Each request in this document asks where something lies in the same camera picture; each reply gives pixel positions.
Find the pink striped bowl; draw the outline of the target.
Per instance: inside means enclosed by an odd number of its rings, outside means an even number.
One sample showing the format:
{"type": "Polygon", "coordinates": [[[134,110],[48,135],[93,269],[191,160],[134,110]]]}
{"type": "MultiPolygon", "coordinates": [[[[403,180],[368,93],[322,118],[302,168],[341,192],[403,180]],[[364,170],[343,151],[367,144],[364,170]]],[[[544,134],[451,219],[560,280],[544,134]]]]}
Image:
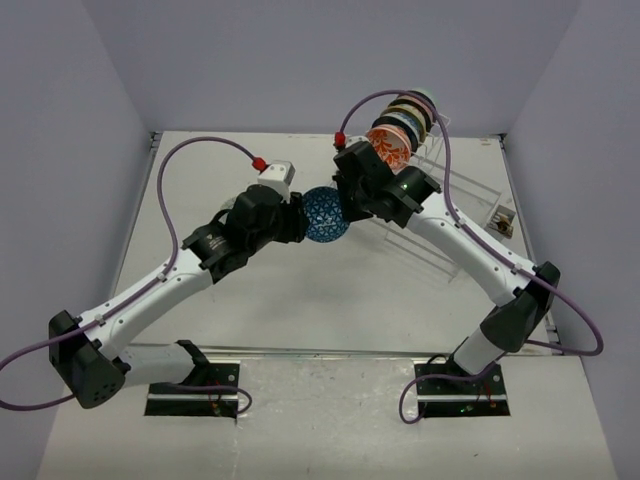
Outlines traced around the pink striped bowl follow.
{"type": "Polygon", "coordinates": [[[396,99],[404,102],[411,101],[417,105],[420,105],[421,108],[425,111],[425,115],[429,118],[430,123],[434,124],[436,122],[435,112],[437,108],[433,101],[424,92],[417,89],[408,90],[403,95],[398,95],[396,99]]]}

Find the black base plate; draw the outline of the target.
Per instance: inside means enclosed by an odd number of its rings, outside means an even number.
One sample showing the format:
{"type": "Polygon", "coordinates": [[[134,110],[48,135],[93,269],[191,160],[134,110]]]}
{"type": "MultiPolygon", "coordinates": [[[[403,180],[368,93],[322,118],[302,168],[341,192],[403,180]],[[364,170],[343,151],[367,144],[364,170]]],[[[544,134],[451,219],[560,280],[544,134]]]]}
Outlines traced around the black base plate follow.
{"type": "Polygon", "coordinates": [[[209,365],[189,385],[201,388],[185,391],[162,384],[149,387],[144,415],[147,417],[230,418],[237,419],[241,409],[236,391],[240,377],[239,362],[209,365]]]}
{"type": "Polygon", "coordinates": [[[500,365],[481,380],[452,382],[429,378],[416,385],[421,418],[472,418],[510,416],[500,365]]]}

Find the orange floral bowl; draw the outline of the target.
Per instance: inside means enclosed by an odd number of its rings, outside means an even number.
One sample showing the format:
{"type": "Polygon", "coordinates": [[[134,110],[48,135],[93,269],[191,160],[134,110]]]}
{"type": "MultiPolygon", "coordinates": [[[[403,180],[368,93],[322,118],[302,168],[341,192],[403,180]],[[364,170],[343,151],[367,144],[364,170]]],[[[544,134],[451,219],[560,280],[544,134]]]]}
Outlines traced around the orange floral bowl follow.
{"type": "Polygon", "coordinates": [[[409,164],[410,141],[399,127],[379,125],[371,128],[365,137],[372,144],[378,156],[394,173],[398,173],[409,164]]]}

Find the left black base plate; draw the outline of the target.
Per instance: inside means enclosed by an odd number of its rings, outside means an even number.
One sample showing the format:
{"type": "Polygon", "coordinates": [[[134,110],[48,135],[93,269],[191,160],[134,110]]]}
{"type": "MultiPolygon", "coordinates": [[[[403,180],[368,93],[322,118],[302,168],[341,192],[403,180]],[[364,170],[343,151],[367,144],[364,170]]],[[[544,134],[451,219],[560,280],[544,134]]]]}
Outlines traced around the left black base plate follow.
{"type": "Polygon", "coordinates": [[[149,387],[144,415],[147,417],[230,418],[237,419],[241,409],[236,391],[240,377],[239,362],[209,365],[189,385],[201,388],[185,391],[162,384],[149,387]]]}

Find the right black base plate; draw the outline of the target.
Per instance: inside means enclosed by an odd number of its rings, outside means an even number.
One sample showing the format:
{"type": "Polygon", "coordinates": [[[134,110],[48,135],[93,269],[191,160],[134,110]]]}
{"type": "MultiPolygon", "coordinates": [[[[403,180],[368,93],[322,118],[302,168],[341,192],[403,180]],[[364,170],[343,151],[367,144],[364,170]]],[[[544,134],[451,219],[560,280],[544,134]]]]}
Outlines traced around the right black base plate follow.
{"type": "Polygon", "coordinates": [[[472,418],[510,416],[500,365],[481,380],[452,382],[429,378],[416,385],[421,418],[472,418]]]}

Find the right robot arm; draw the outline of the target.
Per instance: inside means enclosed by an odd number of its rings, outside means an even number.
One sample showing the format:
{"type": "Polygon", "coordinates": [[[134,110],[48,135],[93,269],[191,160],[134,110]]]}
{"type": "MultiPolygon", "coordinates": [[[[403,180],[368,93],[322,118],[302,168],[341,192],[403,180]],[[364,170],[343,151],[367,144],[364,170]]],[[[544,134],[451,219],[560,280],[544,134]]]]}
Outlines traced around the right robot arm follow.
{"type": "Polygon", "coordinates": [[[336,154],[338,187],[349,222],[378,218],[440,249],[482,288],[494,304],[479,327],[454,351],[446,368],[448,385],[467,393],[482,371],[504,353],[516,353],[546,315],[559,270],[535,265],[499,243],[464,213],[446,203],[441,185],[415,166],[393,172],[373,146],[358,141],[336,154]]]}

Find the pale green bowl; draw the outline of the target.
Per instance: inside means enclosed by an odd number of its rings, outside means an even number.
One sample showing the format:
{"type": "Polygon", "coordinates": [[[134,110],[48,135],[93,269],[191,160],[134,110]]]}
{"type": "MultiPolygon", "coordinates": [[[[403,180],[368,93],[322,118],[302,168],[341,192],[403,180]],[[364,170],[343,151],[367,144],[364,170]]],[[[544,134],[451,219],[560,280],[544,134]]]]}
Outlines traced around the pale green bowl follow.
{"type": "Polygon", "coordinates": [[[406,97],[420,105],[425,110],[434,112],[437,110],[437,103],[433,95],[424,89],[410,89],[406,93],[406,97]]]}

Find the yellow leaf pattern bowl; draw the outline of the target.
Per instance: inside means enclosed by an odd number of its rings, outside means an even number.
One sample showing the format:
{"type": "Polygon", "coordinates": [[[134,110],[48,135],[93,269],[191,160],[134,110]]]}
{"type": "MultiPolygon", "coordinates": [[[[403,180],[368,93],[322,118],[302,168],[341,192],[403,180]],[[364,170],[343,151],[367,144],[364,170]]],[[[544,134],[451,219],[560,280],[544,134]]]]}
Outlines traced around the yellow leaf pattern bowl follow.
{"type": "Polygon", "coordinates": [[[419,141],[423,142],[426,139],[431,123],[429,122],[429,118],[425,117],[418,109],[411,105],[402,104],[389,106],[382,112],[383,116],[391,114],[396,116],[403,115],[407,122],[411,122],[411,124],[415,126],[419,141]]]}

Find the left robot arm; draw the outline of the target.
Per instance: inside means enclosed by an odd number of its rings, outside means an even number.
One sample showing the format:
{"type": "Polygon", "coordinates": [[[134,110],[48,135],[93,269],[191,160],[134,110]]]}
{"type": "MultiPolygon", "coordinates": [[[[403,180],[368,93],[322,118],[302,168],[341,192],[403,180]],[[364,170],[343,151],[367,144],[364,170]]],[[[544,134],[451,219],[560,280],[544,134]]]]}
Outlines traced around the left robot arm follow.
{"type": "Polygon", "coordinates": [[[49,323],[51,364],[85,409],[121,389],[160,384],[176,392],[227,392],[207,385],[209,363],[190,341],[134,347],[132,340],[172,308],[245,267],[270,242],[301,242],[309,221],[303,196],[283,198],[254,184],[172,251],[170,258],[106,304],[49,323]]]}

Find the black speckled bowl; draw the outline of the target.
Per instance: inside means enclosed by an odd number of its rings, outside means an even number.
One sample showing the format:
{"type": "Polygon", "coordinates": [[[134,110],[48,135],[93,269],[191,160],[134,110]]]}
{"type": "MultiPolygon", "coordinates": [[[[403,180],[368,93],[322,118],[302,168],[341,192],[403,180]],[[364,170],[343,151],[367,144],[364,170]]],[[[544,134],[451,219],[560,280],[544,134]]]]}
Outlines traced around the black speckled bowl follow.
{"type": "Polygon", "coordinates": [[[389,108],[409,109],[411,112],[419,112],[424,120],[424,130],[429,133],[434,124],[434,116],[431,110],[421,101],[411,99],[408,96],[401,96],[388,104],[389,108]]]}

